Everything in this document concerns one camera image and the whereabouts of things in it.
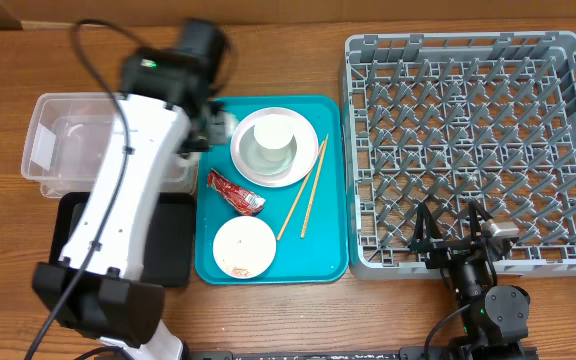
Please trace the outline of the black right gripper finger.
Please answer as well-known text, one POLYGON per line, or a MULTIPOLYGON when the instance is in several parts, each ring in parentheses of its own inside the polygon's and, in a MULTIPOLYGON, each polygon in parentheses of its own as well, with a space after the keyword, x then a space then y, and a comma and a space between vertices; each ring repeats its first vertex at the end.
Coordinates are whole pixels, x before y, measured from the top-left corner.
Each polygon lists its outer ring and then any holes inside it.
POLYGON ((414 243, 429 243, 442 241, 443 236, 425 203, 417 206, 416 222, 413 233, 414 243))
POLYGON ((472 240, 480 239, 482 234, 481 222, 486 222, 491 219, 492 215, 484 209, 481 203, 475 200, 468 203, 468 221, 472 240))

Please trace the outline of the pale green cup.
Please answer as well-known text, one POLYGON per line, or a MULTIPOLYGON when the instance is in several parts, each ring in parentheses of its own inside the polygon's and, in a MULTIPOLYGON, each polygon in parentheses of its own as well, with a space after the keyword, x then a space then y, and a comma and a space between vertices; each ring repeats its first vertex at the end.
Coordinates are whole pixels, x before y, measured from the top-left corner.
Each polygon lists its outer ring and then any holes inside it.
POLYGON ((287 116, 270 114, 256 122, 253 135, 261 155, 268 161, 278 162, 287 156, 294 131, 287 116))

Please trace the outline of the red snack wrapper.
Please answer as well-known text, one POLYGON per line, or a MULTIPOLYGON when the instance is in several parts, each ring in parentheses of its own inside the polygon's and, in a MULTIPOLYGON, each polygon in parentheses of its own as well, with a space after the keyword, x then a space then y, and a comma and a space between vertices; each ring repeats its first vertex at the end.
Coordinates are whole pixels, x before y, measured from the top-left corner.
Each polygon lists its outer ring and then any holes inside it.
POLYGON ((240 215, 256 216, 264 209, 265 198, 232 183, 215 169, 209 172, 207 185, 215 190, 240 215))

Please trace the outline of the wooden chopstick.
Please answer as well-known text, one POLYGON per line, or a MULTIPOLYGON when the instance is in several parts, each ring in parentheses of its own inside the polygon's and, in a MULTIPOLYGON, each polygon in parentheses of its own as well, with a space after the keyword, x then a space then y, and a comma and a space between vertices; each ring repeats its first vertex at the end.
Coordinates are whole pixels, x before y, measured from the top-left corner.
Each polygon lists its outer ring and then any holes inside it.
POLYGON ((309 201, 308 201, 308 206, 307 206, 307 210, 306 210, 306 214, 304 217, 304 222, 302 225, 302 229, 301 229, 301 233, 300 233, 300 238, 304 239, 306 236, 306 232, 307 232, 307 228, 309 225, 309 221, 310 221, 310 217, 311 217, 311 212, 312 212, 312 207, 313 207, 313 203, 314 203, 314 198, 317 192, 317 188, 318 188, 318 183, 319 183, 319 178, 320 178, 320 173, 321 173, 321 169, 322 169, 322 164, 325 158, 325 154, 326 154, 326 149, 327 149, 327 144, 328 144, 328 139, 329 139, 329 135, 326 135, 321 149, 319 151, 319 157, 318 157, 318 162, 317 162, 317 167, 316 167, 316 172, 315 172, 315 178, 313 181, 313 185, 312 185, 312 189, 311 189, 311 193, 309 196, 309 201))
MULTIPOLYGON (((328 140, 328 136, 326 136, 326 138, 324 139, 324 141, 322 142, 322 144, 319 146, 319 148, 318 148, 318 153, 317 153, 317 157, 316 157, 316 161, 317 161, 317 160, 320 158, 320 156, 322 155, 322 152, 323 152, 324 146, 325 146, 326 143, 327 143, 327 140, 328 140)), ((291 207, 290 207, 290 209, 289 209, 289 211, 288 211, 288 214, 287 214, 286 218, 284 219, 284 222, 283 222, 283 224, 282 224, 282 227, 281 227, 280 230, 279 230, 279 233, 278 233, 278 235, 277 235, 277 241, 280 241, 280 240, 281 240, 281 238, 282 238, 282 236, 283 236, 283 234, 284 234, 284 232, 285 232, 285 230, 286 230, 286 228, 287 228, 287 226, 288 226, 288 224, 289 224, 289 222, 290 222, 290 220, 291 220, 291 218, 292 218, 292 215, 293 215, 293 213, 294 213, 294 211, 295 211, 295 208, 297 207, 297 204, 298 204, 298 202, 299 202, 299 200, 300 200, 300 198, 301 198, 301 196, 302 196, 302 194, 303 194, 303 191, 304 191, 304 189, 305 189, 305 186, 306 186, 306 184, 307 184, 308 181, 309 181, 309 178, 310 178, 310 176, 311 176, 311 174, 312 174, 313 169, 314 169, 314 165, 310 168, 310 170, 308 171, 307 175, 306 175, 305 178, 302 180, 302 183, 301 183, 301 186, 300 186, 300 188, 299 188, 299 191, 297 192, 297 194, 296 194, 296 196, 295 196, 295 198, 294 198, 294 200, 293 200, 293 203, 292 203, 292 205, 291 205, 291 207)))

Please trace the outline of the small pink bowl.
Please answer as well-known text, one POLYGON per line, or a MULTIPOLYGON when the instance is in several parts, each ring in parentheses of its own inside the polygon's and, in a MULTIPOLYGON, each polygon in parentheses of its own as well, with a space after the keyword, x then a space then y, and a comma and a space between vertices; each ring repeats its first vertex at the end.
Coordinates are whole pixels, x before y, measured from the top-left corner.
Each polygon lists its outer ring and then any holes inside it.
POLYGON ((217 231, 213 257, 217 266, 235 279, 252 279, 273 263, 277 240, 261 219, 239 216, 228 220, 217 231))

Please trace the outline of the white napkin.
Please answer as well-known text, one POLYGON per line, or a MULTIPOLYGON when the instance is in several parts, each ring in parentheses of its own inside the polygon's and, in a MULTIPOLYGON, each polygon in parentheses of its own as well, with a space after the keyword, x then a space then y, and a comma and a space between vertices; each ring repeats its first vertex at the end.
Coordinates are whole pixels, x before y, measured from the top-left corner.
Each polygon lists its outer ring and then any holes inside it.
POLYGON ((224 144, 227 143, 233 136, 236 127, 238 126, 237 118, 225 111, 220 111, 214 120, 213 130, 217 138, 217 142, 224 144))

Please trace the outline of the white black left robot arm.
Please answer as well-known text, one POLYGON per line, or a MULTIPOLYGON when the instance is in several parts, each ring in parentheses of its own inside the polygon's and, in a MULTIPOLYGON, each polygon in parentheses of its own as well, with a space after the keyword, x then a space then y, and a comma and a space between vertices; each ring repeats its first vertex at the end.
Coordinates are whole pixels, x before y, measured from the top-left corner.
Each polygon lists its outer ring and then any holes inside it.
POLYGON ((176 45, 139 42, 108 92, 115 117, 93 189, 55 263, 32 287, 58 323, 128 359, 186 359, 165 326, 163 287, 142 281, 147 232, 168 161, 225 144, 234 127, 217 95, 234 51, 215 23, 189 19, 176 45))

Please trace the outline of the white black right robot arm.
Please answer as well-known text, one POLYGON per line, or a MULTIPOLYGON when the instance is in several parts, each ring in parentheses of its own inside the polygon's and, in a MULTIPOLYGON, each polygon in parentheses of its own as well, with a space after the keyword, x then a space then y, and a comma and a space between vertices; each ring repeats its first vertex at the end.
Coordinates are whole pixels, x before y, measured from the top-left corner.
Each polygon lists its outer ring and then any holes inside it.
POLYGON ((501 285, 494 262, 519 240, 513 222, 499 222, 471 201, 466 220, 470 234, 446 240, 425 204, 417 206, 409 249, 425 256, 427 269, 437 269, 454 293, 457 309, 440 320, 419 348, 403 348, 407 359, 531 360, 537 349, 525 347, 531 298, 526 290, 501 285))

